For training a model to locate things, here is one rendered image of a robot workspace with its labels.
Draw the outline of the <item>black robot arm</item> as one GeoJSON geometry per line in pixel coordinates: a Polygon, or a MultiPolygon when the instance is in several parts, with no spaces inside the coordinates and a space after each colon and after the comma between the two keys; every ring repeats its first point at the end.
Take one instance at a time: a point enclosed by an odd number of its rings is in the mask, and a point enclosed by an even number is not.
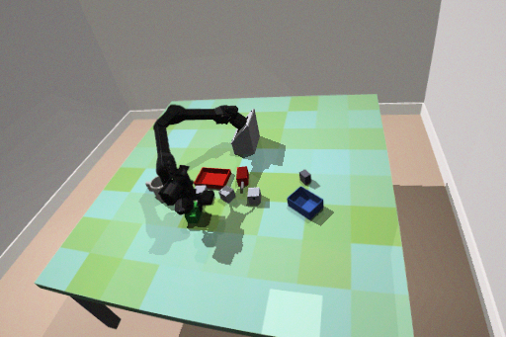
{"type": "Polygon", "coordinates": [[[181,197],[183,190],[187,190],[191,185],[187,173],[189,166],[180,165],[175,172],[177,163],[169,147],[166,129],[168,126],[188,120],[214,120],[217,125],[231,123],[240,131],[247,119],[248,116],[245,118],[238,113],[236,106],[222,105],[214,109],[186,109],[181,105],[169,105],[165,113],[153,125],[157,149],[156,174],[163,185],[158,195],[163,202],[175,205],[175,212],[179,215],[190,213],[195,208],[195,203],[189,195],[184,194],[181,197]]]}

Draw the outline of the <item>grey mug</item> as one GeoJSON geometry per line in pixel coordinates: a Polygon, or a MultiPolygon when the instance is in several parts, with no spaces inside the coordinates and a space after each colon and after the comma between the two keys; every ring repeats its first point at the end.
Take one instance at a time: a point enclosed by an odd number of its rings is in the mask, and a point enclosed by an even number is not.
{"type": "Polygon", "coordinates": [[[160,195],[158,195],[158,192],[163,187],[159,176],[153,178],[152,181],[146,181],[145,184],[146,184],[149,192],[154,192],[155,196],[156,196],[156,199],[158,201],[160,201],[160,202],[163,202],[163,200],[161,199],[160,195]]]}

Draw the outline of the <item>red tray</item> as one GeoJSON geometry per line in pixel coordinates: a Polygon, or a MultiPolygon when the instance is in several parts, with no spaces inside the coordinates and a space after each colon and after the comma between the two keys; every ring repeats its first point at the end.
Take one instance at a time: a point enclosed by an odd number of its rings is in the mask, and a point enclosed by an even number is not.
{"type": "Polygon", "coordinates": [[[207,186],[210,189],[222,189],[228,182],[231,175],[230,169],[202,167],[194,185],[207,186]]]}

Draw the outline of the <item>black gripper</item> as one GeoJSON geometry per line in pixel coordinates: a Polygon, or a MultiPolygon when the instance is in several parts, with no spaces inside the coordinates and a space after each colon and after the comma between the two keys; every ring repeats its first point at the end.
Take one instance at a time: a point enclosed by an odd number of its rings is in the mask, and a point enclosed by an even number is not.
{"type": "Polygon", "coordinates": [[[203,191],[196,194],[196,189],[193,188],[193,181],[191,181],[191,185],[187,190],[183,190],[181,197],[184,194],[189,195],[193,202],[197,201],[196,206],[198,206],[200,212],[202,212],[203,206],[211,206],[214,197],[213,191],[203,191]]]}

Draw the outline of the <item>green gauge with short grey pin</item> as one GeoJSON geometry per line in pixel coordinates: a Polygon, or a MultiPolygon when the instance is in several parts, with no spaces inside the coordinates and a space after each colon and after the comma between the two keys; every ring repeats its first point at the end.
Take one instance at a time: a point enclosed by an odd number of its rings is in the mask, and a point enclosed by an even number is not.
{"type": "Polygon", "coordinates": [[[190,211],[190,213],[185,213],[185,219],[187,223],[199,223],[201,218],[201,212],[199,211],[198,206],[196,206],[197,201],[195,202],[195,208],[190,211]]]}

